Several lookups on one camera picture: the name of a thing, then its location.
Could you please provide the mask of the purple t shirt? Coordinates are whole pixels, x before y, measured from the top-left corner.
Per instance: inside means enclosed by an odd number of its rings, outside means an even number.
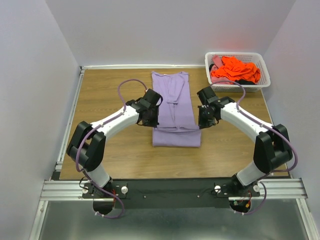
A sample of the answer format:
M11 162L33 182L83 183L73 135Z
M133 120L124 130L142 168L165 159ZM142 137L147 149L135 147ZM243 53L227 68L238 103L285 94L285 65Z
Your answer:
M201 130L195 122L190 95L189 74L178 72L151 74L153 90L163 101L159 106L158 126L152 131L154 147L201 146Z

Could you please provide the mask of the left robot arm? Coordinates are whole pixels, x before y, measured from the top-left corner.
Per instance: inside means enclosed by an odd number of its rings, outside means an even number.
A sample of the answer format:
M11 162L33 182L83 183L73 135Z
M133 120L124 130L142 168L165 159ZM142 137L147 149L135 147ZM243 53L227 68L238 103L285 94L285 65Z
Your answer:
M82 192L105 198L109 195L126 198L128 186L113 183L112 177L104 170L107 141L131 125L156 128L159 124L159 107L163 97L152 89L147 89L143 97L129 100L117 112L92 123L80 122L69 142L66 153L75 162L78 172L89 180Z

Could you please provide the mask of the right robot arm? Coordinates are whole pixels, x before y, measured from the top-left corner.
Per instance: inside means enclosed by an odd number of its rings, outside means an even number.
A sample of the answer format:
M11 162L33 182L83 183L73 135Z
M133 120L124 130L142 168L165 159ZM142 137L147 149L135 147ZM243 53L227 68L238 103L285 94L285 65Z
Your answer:
M198 106L200 129L215 126L220 120L224 120L254 142L252 162L234 174L226 184L215 187L217 195L241 196L250 186L293 158L293 148L284 125L262 121L241 108L232 98L219 98L210 86L198 91L197 96L201 102Z

